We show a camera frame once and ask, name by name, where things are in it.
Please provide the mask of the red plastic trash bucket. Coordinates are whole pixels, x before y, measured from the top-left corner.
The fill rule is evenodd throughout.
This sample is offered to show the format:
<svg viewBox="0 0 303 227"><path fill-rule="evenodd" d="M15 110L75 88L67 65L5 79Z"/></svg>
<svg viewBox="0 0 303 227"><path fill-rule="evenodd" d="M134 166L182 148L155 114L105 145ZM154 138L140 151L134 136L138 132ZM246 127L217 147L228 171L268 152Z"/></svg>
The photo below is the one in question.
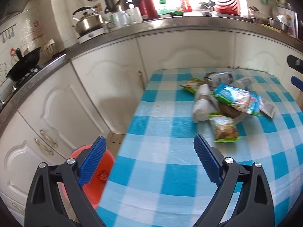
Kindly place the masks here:
<svg viewBox="0 0 303 227"><path fill-rule="evenodd" d="M90 183L83 186L83 191L95 210L99 205L114 162L115 159L113 155L110 153L110 151L106 150Z"/></svg>

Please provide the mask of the brown round paper trash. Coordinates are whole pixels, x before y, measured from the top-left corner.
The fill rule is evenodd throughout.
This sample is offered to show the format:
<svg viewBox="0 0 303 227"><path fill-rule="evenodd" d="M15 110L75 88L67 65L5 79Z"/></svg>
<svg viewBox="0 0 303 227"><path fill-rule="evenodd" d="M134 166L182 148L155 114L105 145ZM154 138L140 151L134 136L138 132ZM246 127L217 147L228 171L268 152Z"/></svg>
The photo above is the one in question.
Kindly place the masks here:
<svg viewBox="0 0 303 227"><path fill-rule="evenodd" d="M218 107L220 112L222 112L225 116L231 117L231 118L236 118L238 117L241 112L236 110L235 108L228 106L226 104L223 104L221 102L218 103Z"/></svg>

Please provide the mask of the green snack bag front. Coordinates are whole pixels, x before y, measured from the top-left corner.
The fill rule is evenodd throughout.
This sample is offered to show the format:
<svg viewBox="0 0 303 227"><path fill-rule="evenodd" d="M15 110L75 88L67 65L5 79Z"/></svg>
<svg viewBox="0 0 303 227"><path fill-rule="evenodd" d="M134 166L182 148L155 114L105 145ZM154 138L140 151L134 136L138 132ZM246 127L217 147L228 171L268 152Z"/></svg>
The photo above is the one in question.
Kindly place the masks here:
<svg viewBox="0 0 303 227"><path fill-rule="evenodd" d="M236 142L240 140L236 124L231 117L224 116L220 112L209 114L209 122L212 126L215 142Z"/></svg>

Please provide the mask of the green snack bag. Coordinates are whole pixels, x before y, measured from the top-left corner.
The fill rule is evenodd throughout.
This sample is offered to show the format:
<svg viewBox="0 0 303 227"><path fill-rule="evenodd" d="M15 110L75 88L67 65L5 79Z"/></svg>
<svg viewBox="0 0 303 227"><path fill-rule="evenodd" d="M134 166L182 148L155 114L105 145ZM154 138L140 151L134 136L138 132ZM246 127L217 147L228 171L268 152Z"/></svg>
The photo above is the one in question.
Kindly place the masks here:
<svg viewBox="0 0 303 227"><path fill-rule="evenodd" d="M195 77L190 78L186 84L180 85L183 89L195 94L201 85L204 85L205 81L197 79Z"/></svg>
<svg viewBox="0 0 303 227"><path fill-rule="evenodd" d="M209 122L212 126L215 142L236 142L240 140L236 124L231 117L224 116L220 112L209 114Z"/></svg>

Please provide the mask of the silver foil packet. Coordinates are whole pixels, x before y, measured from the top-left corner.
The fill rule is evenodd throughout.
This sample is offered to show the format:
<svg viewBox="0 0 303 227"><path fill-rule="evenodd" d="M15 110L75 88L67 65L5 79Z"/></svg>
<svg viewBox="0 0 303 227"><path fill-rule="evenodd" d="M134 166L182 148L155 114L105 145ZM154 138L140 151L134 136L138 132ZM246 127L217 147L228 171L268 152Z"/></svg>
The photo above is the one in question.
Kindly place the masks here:
<svg viewBox="0 0 303 227"><path fill-rule="evenodd" d="M269 103L263 98L261 98L259 109L263 114L270 118L274 117L276 111L275 105Z"/></svg>

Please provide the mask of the steel bowl on counter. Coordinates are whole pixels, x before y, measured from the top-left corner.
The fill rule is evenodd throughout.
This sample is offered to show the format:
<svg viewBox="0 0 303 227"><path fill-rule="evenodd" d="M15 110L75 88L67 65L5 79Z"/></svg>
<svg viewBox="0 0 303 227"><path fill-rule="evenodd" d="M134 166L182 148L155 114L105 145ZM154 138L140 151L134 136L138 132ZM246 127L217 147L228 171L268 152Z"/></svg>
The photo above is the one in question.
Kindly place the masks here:
<svg viewBox="0 0 303 227"><path fill-rule="evenodd" d="M273 18L268 18L268 20L269 20L269 24L271 27L278 29L280 31L283 31L284 33L288 33L289 26L287 26L286 24L280 22L277 19L273 19Z"/></svg>

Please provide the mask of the blue white snack bag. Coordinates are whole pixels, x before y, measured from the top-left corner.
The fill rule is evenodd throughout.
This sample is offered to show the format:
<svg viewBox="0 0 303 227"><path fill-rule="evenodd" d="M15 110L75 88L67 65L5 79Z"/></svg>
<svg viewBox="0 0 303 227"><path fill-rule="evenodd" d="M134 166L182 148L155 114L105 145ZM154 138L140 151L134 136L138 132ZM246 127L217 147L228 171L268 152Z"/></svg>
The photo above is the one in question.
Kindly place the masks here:
<svg viewBox="0 0 303 227"><path fill-rule="evenodd" d="M220 103L228 105L240 112L258 116L261 97L250 91L221 83L212 93Z"/></svg>

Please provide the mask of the blue white checkered tablecloth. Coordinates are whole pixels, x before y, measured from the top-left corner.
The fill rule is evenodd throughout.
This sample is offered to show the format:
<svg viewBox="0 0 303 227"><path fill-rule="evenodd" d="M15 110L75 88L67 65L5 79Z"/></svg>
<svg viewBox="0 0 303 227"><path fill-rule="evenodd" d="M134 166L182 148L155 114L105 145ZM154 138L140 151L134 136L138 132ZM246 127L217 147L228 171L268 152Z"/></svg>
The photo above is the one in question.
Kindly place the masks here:
<svg viewBox="0 0 303 227"><path fill-rule="evenodd" d="M294 206L302 192L302 111L294 97L269 73L236 69L276 110L273 118L246 114L235 141L217 142L209 121L193 121L195 96L183 87L214 72L152 73L97 207L106 226L193 226L234 163L264 170L276 224Z"/></svg>

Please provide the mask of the green snack bag rear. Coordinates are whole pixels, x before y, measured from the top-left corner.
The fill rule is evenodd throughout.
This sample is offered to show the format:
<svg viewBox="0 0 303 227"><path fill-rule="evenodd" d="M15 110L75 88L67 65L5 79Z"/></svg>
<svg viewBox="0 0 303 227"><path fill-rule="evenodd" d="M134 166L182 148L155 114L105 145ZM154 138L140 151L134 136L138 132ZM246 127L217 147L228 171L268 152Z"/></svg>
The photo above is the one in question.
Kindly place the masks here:
<svg viewBox="0 0 303 227"><path fill-rule="evenodd" d="M195 77L190 78L186 84L180 85L183 89L195 94L201 85L204 85L205 81L197 79Z"/></svg>

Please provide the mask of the red plastic basket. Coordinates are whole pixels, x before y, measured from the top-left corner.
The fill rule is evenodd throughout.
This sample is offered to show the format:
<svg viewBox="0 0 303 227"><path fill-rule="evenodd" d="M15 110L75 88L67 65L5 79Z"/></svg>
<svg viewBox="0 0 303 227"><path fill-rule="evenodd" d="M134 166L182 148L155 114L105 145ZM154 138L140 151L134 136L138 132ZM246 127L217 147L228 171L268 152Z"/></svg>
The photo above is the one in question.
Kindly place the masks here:
<svg viewBox="0 0 303 227"><path fill-rule="evenodd" d="M237 15L238 0L215 0L215 11L217 13Z"/></svg>

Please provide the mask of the white induction hotplate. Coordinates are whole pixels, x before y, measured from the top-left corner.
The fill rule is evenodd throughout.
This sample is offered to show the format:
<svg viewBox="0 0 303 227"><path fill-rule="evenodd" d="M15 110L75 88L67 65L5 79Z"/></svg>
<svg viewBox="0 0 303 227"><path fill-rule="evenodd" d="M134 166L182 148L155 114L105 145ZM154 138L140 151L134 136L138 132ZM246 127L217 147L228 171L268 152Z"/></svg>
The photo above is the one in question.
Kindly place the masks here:
<svg viewBox="0 0 303 227"><path fill-rule="evenodd" d="M93 39L93 38L95 38L95 37L97 37L97 36L103 35L103 34L105 34L105 33L106 33L106 32L105 32L105 30L104 30L103 28L96 29L96 30L94 30L94 31L91 31L91 32L86 33L86 34L83 35L83 36L80 36L80 37L77 39L77 41L78 41L78 43L82 44L82 43L84 43L84 42L86 42L86 41L88 41L88 40L91 40L91 39Z"/></svg>

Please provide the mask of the black wok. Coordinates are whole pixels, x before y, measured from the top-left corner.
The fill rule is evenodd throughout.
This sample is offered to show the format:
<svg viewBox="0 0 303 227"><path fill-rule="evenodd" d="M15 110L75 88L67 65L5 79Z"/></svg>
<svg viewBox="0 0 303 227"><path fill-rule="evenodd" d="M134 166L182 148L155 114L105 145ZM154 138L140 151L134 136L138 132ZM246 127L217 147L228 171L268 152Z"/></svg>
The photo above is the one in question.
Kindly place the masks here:
<svg viewBox="0 0 303 227"><path fill-rule="evenodd" d="M25 56L22 56L20 48L17 48L16 55L19 58L19 61L10 69L6 77L14 82L20 81L38 64L40 60L40 49L41 47L38 47Z"/></svg>

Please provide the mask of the red detergent bottle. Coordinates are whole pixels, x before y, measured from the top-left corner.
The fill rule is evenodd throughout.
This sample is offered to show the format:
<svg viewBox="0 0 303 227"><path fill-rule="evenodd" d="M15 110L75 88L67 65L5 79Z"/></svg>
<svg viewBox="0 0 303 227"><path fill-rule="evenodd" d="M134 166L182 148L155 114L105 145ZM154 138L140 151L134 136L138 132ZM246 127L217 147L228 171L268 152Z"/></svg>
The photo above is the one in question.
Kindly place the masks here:
<svg viewBox="0 0 303 227"><path fill-rule="evenodd" d="M189 0L180 0L180 1L181 1L181 10L183 12L192 12L193 11Z"/></svg>

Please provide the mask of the stainless steel kettle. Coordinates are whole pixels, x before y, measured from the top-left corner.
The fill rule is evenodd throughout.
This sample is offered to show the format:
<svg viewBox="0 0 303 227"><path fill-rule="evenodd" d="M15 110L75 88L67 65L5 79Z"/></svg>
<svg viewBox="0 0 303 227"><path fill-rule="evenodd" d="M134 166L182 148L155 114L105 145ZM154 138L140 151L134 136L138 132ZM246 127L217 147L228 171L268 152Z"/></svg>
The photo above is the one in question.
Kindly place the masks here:
<svg viewBox="0 0 303 227"><path fill-rule="evenodd" d="M81 7L73 12L72 18L76 21L72 27L79 36L101 29L104 25L102 16L94 7Z"/></svg>

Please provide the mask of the white mug right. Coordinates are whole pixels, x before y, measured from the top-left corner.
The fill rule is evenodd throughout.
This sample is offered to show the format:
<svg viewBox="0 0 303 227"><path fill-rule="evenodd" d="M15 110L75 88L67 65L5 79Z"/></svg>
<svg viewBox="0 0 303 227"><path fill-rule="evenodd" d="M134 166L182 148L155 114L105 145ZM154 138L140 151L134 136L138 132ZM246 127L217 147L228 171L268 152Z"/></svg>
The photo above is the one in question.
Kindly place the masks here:
<svg viewBox="0 0 303 227"><path fill-rule="evenodd" d="M138 7L126 10L126 13L128 14L129 23L131 25L143 22L142 15Z"/></svg>

